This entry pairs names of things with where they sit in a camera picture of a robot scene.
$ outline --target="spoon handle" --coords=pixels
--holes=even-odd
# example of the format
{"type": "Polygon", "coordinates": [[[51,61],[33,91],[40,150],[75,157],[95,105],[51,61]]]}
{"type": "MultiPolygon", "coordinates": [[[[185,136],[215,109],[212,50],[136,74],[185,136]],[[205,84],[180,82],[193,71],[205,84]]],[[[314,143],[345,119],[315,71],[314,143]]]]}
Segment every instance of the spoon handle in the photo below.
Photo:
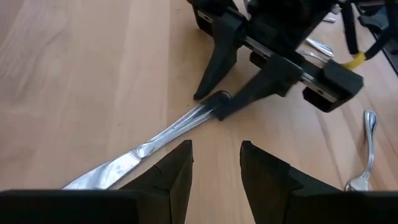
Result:
{"type": "Polygon", "coordinates": [[[368,165],[366,166],[364,172],[361,177],[364,177],[366,180],[369,179],[374,162],[374,144],[373,144],[373,136],[374,131],[377,126],[377,115],[373,110],[366,110],[364,114],[364,123],[365,123],[365,132],[366,139],[368,141],[368,165]]]}

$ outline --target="black cable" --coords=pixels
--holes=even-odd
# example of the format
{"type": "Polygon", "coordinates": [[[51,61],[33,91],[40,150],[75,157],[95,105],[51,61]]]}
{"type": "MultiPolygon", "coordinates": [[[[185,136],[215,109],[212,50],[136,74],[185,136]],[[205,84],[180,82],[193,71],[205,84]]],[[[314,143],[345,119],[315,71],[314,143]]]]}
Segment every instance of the black cable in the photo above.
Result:
{"type": "Polygon", "coordinates": [[[377,39],[377,41],[375,41],[375,43],[372,45],[372,47],[369,48],[369,50],[367,50],[365,52],[365,57],[366,60],[369,60],[371,58],[373,58],[380,50],[383,49],[383,47],[388,43],[388,41],[391,39],[391,32],[389,30],[389,28],[385,29],[380,37],[377,39]]]}
{"type": "Polygon", "coordinates": [[[347,1],[341,6],[341,16],[343,17],[343,24],[345,29],[346,43],[348,51],[351,55],[359,53],[358,41],[356,39],[355,19],[351,1],[347,1]]]}

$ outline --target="silverware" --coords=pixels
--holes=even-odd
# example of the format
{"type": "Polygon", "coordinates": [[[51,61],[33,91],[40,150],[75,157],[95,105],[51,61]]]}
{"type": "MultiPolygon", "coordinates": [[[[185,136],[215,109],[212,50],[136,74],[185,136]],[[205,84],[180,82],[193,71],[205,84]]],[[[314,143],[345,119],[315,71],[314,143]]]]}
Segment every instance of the silverware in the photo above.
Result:
{"type": "Polygon", "coordinates": [[[299,53],[300,55],[303,55],[303,56],[313,57],[313,58],[318,59],[319,61],[324,62],[324,63],[328,62],[327,59],[324,59],[323,57],[321,57],[321,56],[319,56],[319,55],[317,55],[317,54],[315,54],[313,52],[307,52],[307,51],[304,51],[304,50],[299,50],[297,53],[299,53]]]}
{"type": "Polygon", "coordinates": [[[313,40],[309,37],[307,37],[305,39],[305,41],[311,45],[313,48],[317,49],[319,52],[323,53],[324,55],[328,56],[328,57],[333,57],[335,56],[333,53],[333,49],[330,48],[329,46],[325,45],[325,44],[321,44],[316,40],[313,40]]]}
{"type": "Polygon", "coordinates": [[[108,189],[162,146],[212,118],[213,111],[230,98],[229,93],[225,91],[214,93],[148,142],[87,172],[63,189],[108,189]]]}
{"type": "Polygon", "coordinates": [[[347,182],[345,187],[346,191],[368,191],[368,181],[372,172],[374,162],[373,136],[377,126],[376,113],[372,110],[366,110],[364,113],[364,123],[366,139],[368,140],[368,165],[359,177],[353,178],[347,182]]]}
{"type": "Polygon", "coordinates": [[[326,17],[326,18],[323,18],[323,22],[335,23],[336,19],[330,18],[330,17],[326,17]]]}

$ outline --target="yellow cable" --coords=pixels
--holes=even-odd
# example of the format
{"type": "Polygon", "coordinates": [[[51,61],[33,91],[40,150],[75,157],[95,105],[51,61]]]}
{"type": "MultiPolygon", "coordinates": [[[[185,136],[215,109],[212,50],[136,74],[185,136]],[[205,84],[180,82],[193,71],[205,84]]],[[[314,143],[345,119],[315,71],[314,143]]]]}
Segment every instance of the yellow cable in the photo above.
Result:
{"type": "Polygon", "coordinates": [[[358,67],[358,65],[361,65],[365,60],[366,60],[365,53],[359,52],[355,56],[354,60],[344,63],[343,66],[349,70],[353,70],[354,68],[358,67]]]}

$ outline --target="silver spoon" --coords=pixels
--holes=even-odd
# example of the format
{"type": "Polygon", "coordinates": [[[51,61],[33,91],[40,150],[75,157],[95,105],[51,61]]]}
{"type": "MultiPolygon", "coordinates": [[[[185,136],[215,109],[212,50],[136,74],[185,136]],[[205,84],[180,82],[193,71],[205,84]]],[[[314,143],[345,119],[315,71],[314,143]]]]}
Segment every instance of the silver spoon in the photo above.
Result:
{"type": "Polygon", "coordinates": [[[334,57],[335,54],[333,53],[333,49],[325,44],[321,44],[316,40],[313,40],[309,37],[305,39],[307,44],[311,45],[313,48],[317,49],[319,52],[323,53],[328,57],[334,57]]]}
{"type": "Polygon", "coordinates": [[[366,139],[368,140],[368,165],[363,173],[347,182],[346,191],[368,191],[368,181],[372,172],[374,162],[373,135],[377,126],[377,115],[373,110],[366,110],[364,113],[366,139]]]}

